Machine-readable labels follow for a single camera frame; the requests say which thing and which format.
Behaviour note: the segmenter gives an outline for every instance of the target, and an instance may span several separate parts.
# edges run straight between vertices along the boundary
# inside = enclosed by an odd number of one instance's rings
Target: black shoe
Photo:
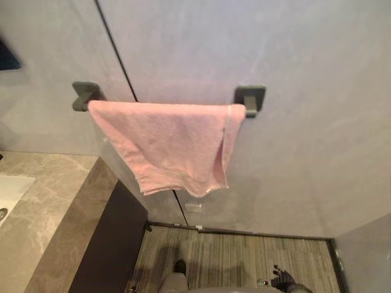
[[[182,273],[183,275],[186,274],[186,263],[184,260],[180,259],[175,263],[174,273]]]

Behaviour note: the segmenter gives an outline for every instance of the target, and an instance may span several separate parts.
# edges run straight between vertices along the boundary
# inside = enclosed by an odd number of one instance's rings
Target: pink towel
[[[225,171],[245,116],[243,105],[91,101],[88,109],[144,195],[186,189],[203,197],[228,188]]]

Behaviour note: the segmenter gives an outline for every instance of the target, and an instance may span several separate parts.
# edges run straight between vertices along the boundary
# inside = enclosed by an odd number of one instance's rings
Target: towel bar
[[[93,99],[105,100],[99,85],[93,82],[75,81],[73,88],[78,98],[73,102],[72,108],[78,112],[88,111],[88,102]],[[246,118],[255,118],[261,111],[266,88],[261,85],[239,86],[235,90],[235,104],[243,104],[246,107]]]

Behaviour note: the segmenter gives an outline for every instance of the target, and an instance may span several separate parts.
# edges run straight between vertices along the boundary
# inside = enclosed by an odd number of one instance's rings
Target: striped carpet
[[[153,226],[145,232],[130,286],[155,293],[175,261],[185,259],[190,289],[257,288],[272,278],[273,265],[289,271],[314,293],[339,293],[325,241],[198,233]]]

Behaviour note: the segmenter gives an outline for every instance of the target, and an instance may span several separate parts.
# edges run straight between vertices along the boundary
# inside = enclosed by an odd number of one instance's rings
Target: white sink
[[[5,217],[0,220],[0,227],[34,180],[30,177],[0,175],[0,209],[8,210]]]

